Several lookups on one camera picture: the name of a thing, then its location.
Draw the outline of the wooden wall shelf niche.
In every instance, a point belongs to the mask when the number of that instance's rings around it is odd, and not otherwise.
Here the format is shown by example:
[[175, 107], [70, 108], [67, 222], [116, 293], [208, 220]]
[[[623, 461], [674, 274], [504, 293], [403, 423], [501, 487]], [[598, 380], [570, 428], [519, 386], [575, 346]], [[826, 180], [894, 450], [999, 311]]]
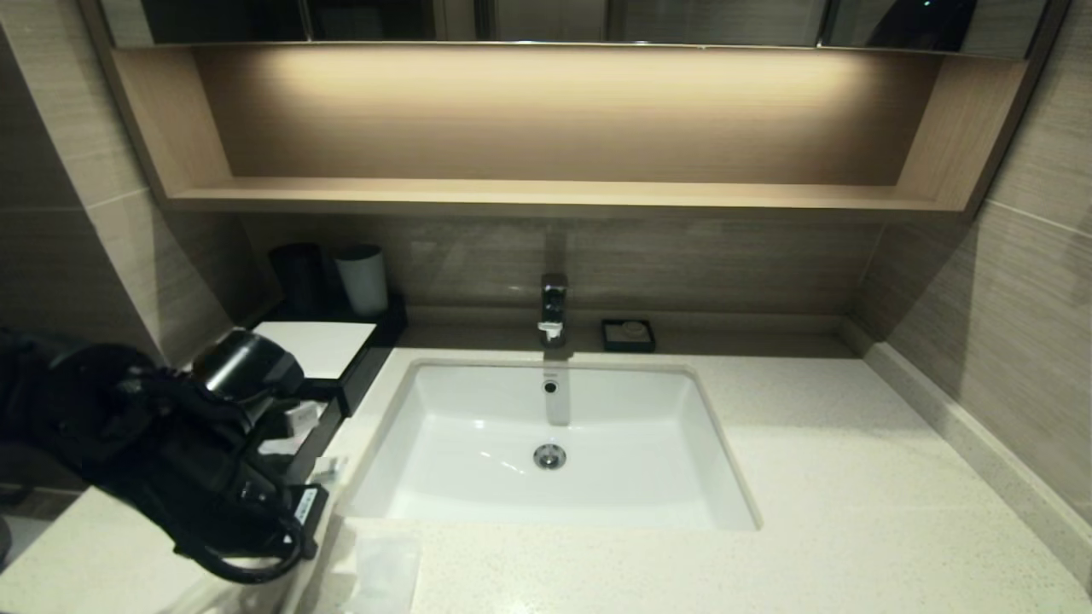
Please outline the wooden wall shelf niche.
[[1042, 69], [860, 50], [94, 46], [161, 205], [968, 220]]

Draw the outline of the chrome faucet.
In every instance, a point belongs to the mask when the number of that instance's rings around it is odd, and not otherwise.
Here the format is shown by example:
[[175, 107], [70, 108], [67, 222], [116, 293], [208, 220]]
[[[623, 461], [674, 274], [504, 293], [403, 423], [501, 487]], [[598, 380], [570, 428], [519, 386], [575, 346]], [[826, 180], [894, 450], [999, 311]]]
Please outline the chrome faucet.
[[566, 343], [566, 299], [568, 278], [559, 273], [546, 273], [541, 278], [541, 318], [537, 329], [543, 347], [562, 347]]

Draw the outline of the black plastic cup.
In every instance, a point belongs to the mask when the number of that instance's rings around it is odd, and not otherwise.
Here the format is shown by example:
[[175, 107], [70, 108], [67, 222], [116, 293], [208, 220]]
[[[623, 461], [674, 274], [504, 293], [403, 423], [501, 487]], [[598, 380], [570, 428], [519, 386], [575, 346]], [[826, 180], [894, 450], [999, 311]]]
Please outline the black plastic cup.
[[328, 291], [319, 245], [281, 245], [268, 251], [268, 260], [287, 311], [298, 317], [317, 317], [325, 311]]

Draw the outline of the black square soap dish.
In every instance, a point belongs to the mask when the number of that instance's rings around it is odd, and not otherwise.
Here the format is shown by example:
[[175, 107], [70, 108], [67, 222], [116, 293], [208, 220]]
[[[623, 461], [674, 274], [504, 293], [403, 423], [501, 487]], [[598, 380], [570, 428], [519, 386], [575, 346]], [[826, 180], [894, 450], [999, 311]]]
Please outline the black square soap dish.
[[605, 352], [613, 353], [655, 353], [658, 349], [651, 323], [648, 320], [639, 320], [646, 324], [648, 336], [645, 339], [628, 339], [620, 331], [619, 324], [625, 319], [601, 320], [601, 335], [603, 335], [603, 347]]

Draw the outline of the white ceramic sink basin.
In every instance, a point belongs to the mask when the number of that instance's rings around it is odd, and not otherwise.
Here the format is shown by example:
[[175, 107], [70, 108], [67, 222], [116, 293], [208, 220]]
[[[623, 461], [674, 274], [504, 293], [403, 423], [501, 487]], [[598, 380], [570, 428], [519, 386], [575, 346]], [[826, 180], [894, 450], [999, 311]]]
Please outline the white ceramic sink basin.
[[[546, 442], [565, 467], [535, 467]], [[346, 506], [477, 524], [762, 526], [705, 393], [679, 369], [415, 364]]]

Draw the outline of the grey plastic cup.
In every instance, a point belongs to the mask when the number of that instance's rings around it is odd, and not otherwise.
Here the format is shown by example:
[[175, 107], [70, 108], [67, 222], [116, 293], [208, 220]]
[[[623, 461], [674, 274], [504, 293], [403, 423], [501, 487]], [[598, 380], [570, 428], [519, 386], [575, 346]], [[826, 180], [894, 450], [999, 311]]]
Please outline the grey plastic cup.
[[333, 252], [351, 310], [359, 317], [387, 311], [385, 257], [379, 246], [357, 244]]

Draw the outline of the mirror cabinet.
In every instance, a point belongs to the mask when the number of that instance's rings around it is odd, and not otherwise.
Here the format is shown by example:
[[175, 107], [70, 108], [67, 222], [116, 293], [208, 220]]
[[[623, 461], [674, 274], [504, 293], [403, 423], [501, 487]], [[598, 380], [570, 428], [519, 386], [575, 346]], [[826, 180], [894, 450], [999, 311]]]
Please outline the mirror cabinet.
[[112, 45], [617, 43], [1021, 59], [1052, 0], [97, 0]]

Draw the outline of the black amenity box with drawer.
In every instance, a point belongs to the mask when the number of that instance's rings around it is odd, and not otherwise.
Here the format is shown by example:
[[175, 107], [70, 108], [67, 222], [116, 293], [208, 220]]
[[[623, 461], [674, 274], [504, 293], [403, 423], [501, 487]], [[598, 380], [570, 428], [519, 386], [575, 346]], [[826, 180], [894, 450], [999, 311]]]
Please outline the black amenity box with drawer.
[[405, 331], [406, 304], [401, 296], [387, 300], [377, 317], [359, 317], [347, 304], [328, 308], [319, 320], [304, 320], [281, 303], [253, 327], [299, 362], [305, 375], [305, 399], [339, 404], [348, 420], [363, 403], [385, 359]]

